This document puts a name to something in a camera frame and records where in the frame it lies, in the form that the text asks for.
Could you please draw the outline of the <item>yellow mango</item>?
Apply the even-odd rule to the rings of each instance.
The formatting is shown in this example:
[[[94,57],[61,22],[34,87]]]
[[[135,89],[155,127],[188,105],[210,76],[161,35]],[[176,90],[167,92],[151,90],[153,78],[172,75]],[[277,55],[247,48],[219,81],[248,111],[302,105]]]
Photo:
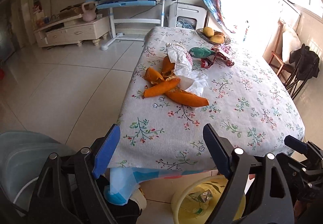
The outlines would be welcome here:
[[[224,43],[224,37],[222,37],[221,35],[214,35],[210,38],[210,41],[216,44],[222,44]]]
[[[211,38],[211,37],[213,37],[215,35],[214,30],[212,28],[210,28],[210,27],[204,27],[202,32],[208,38]]]

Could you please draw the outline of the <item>white cushion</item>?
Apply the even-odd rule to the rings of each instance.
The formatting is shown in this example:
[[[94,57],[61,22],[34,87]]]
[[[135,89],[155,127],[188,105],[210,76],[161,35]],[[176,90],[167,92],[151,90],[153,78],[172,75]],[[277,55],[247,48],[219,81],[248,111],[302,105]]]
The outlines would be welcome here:
[[[285,64],[289,64],[290,52],[298,50],[301,47],[301,41],[297,33],[288,24],[284,24],[282,29],[282,53],[281,57]]]

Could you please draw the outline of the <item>black folded chair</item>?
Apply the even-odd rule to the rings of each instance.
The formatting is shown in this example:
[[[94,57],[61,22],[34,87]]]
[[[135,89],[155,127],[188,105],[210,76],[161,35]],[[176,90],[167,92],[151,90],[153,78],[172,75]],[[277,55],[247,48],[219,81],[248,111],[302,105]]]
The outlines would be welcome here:
[[[294,100],[309,79],[318,77],[320,58],[309,46],[302,44],[300,49],[290,53],[289,63],[294,63],[295,67],[284,86]]]

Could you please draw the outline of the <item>checkered blue red tablecloth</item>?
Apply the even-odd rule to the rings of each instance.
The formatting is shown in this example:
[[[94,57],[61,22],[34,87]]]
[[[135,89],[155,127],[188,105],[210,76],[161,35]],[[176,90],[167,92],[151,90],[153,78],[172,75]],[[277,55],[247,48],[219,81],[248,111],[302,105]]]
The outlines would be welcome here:
[[[173,171],[144,168],[111,168],[105,199],[114,205],[125,205],[131,195],[142,189],[146,199],[169,203],[172,195],[194,182],[215,176],[217,169],[207,171]]]

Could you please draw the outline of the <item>colourful hanging bag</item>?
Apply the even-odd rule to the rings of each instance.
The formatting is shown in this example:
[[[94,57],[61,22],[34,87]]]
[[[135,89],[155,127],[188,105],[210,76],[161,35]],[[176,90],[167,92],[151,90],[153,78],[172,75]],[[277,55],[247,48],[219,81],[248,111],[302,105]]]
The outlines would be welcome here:
[[[245,41],[249,30],[243,0],[202,0],[215,22],[236,41]]]

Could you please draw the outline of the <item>pink kettlebell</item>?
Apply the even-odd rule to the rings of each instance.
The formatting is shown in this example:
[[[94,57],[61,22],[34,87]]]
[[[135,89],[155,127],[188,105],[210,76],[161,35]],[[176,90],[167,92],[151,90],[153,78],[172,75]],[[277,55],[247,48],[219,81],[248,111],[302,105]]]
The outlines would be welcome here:
[[[88,6],[92,5],[92,8],[86,9],[85,7],[87,5]],[[97,3],[93,1],[85,2],[81,5],[81,9],[83,11],[82,19],[84,22],[91,22],[96,19],[96,5]]]

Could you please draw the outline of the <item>pale blue plastic stool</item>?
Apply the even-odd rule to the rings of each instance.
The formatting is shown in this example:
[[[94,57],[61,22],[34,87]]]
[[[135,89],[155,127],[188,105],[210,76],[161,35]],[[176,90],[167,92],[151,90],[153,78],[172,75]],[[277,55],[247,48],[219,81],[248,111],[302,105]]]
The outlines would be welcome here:
[[[75,151],[40,133],[1,133],[1,187],[11,202],[26,211],[29,209],[35,178],[51,153],[63,157]]]

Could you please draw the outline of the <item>brown fruit in bowl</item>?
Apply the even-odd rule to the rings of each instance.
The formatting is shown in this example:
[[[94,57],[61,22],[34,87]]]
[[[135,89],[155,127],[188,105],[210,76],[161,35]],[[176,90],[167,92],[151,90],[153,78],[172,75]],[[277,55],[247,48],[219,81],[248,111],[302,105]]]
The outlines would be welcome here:
[[[225,34],[223,32],[214,31],[214,35],[221,35],[225,38]]]

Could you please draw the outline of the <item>orange peel long piece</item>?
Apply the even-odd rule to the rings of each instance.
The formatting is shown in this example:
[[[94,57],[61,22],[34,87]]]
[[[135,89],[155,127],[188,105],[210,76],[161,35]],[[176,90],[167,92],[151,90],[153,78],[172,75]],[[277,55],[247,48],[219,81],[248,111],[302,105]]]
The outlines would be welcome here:
[[[173,88],[165,93],[165,95],[177,104],[190,107],[208,106],[209,102],[204,97],[186,92],[180,88]]]

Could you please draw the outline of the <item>blue study desk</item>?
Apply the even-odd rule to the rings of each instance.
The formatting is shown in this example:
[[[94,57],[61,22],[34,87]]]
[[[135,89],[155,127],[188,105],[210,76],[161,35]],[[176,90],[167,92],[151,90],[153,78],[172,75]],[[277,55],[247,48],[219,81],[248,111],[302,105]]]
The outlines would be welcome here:
[[[101,46],[108,50],[116,41],[140,41],[140,38],[126,38],[117,31],[117,26],[126,24],[145,24],[164,26],[167,0],[87,0],[94,2],[99,11],[108,11],[111,39]]]

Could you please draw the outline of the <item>white tissue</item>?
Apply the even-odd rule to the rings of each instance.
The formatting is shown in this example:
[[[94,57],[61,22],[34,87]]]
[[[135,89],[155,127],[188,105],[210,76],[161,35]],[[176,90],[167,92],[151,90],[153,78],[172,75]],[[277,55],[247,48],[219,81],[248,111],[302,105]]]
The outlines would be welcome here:
[[[185,92],[202,97],[204,89],[208,85],[208,75],[201,71],[192,71],[190,73],[176,72],[176,77],[180,78],[178,87]]]

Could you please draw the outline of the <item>dark fruit bowl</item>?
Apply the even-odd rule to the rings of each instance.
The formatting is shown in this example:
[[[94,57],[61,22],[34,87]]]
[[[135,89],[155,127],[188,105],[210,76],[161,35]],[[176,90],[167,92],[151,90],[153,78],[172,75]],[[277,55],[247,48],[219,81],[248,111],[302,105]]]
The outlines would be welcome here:
[[[226,36],[223,32],[216,31],[210,27],[204,27],[202,29],[196,29],[197,34],[208,43],[213,45],[224,44],[228,45],[231,43],[231,39]]]

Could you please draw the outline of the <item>white paper bag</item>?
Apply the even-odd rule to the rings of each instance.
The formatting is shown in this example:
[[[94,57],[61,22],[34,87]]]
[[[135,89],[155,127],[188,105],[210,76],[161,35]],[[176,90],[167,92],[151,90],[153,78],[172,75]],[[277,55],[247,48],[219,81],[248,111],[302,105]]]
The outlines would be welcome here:
[[[175,75],[188,77],[193,66],[193,60],[188,50],[181,44],[167,43],[166,53],[170,62],[175,64]]]

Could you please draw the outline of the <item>white low cabinet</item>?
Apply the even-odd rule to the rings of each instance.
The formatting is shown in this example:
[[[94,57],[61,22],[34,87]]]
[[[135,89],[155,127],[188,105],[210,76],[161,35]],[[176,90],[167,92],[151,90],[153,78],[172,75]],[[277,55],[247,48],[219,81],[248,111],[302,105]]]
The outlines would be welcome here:
[[[296,29],[301,14],[286,0],[243,0],[243,4],[242,12],[246,13],[250,24],[246,40],[230,38],[269,60],[278,36],[278,21]]]

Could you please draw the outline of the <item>crushed carton in bin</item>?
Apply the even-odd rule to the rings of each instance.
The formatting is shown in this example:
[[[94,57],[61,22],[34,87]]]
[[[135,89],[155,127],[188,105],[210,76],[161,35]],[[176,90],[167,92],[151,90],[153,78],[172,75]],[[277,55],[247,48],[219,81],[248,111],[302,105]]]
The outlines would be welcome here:
[[[201,203],[206,203],[213,198],[213,195],[209,189],[203,191],[197,191],[194,193],[189,193],[189,197],[193,200]]]

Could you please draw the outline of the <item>floral grey tablecloth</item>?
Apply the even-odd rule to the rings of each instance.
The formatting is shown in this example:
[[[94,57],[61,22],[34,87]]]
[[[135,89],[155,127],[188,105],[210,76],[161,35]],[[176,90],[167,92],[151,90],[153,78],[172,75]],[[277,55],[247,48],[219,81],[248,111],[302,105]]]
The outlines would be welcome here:
[[[232,67],[217,61],[203,70],[208,77],[202,93],[207,106],[188,107],[165,95],[144,98],[144,90],[150,87],[145,72],[149,67],[162,69],[166,47],[171,44],[191,49],[206,46],[206,41],[192,30],[154,27],[149,31],[125,94],[118,119],[121,139],[110,167],[213,169],[202,138],[206,124],[251,155],[290,154],[284,138],[304,138],[301,116],[280,79],[261,56],[235,43],[228,48]]]

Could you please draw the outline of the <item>red snack wrapper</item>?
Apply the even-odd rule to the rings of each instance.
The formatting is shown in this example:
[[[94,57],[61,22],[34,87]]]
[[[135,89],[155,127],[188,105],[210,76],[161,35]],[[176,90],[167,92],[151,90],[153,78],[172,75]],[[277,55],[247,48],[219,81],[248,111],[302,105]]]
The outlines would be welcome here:
[[[210,68],[216,61],[223,62],[226,66],[234,66],[234,62],[229,57],[231,47],[228,45],[214,45],[211,49],[206,48],[205,56],[201,58],[201,67]]]

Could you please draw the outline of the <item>green snack bag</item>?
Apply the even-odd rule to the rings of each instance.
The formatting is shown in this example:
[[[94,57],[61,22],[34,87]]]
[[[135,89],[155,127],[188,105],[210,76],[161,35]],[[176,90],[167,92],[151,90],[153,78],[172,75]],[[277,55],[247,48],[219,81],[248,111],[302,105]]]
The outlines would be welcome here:
[[[189,50],[189,54],[192,58],[206,59],[209,56],[215,55],[216,52],[205,47],[193,47]]]

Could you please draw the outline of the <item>yellow trash bin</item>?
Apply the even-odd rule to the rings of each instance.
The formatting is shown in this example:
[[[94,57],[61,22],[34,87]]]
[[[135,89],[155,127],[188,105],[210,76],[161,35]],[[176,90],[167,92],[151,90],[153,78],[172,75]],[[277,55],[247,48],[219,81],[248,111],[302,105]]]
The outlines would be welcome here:
[[[227,182],[224,176],[216,175],[178,189],[171,199],[174,223],[205,223],[215,209]]]

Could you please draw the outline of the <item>yellow mango front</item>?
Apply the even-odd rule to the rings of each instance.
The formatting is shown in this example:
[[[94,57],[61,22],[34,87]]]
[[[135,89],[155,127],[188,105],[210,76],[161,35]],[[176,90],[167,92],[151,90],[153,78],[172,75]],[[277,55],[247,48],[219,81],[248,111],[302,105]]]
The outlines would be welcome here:
[[[222,44],[224,43],[224,37],[222,37],[221,35],[214,35],[210,38],[210,41],[216,44]]]

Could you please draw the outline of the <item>orange peel small piece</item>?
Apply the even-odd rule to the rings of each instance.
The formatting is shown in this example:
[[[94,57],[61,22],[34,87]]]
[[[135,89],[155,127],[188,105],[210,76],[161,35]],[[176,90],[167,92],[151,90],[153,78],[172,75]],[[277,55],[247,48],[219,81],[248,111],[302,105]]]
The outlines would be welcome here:
[[[163,65],[161,69],[161,75],[166,79],[166,77],[170,77],[173,75],[173,70],[175,68],[175,64],[170,62],[168,56],[163,59]]]

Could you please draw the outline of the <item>white tv cabinet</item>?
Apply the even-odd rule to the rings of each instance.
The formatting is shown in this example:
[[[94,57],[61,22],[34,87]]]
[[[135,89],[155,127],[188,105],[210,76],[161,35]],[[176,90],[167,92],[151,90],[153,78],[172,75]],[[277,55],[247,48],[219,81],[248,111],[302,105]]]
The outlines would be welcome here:
[[[47,24],[35,30],[34,34],[40,48],[68,44],[81,46],[84,41],[92,41],[98,46],[101,39],[107,38],[109,31],[108,17],[85,22],[81,15],[77,15]]]

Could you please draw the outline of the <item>wooden chair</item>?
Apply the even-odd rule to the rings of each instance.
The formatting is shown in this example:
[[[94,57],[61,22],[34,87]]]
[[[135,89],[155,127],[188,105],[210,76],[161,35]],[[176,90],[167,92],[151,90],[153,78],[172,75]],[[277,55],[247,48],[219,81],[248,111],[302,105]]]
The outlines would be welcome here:
[[[294,71],[294,67],[284,63],[282,60],[282,34],[284,29],[284,22],[279,20],[278,21],[278,36],[277,40],[275,41],[274,50],[272,50],[271,58],[269,60],[269,66],[273,67],[277,70],[276,75],[279,78],[282,78],[284,85],[288,84],[289,77],[285,76],[285,72],[292,75]]]

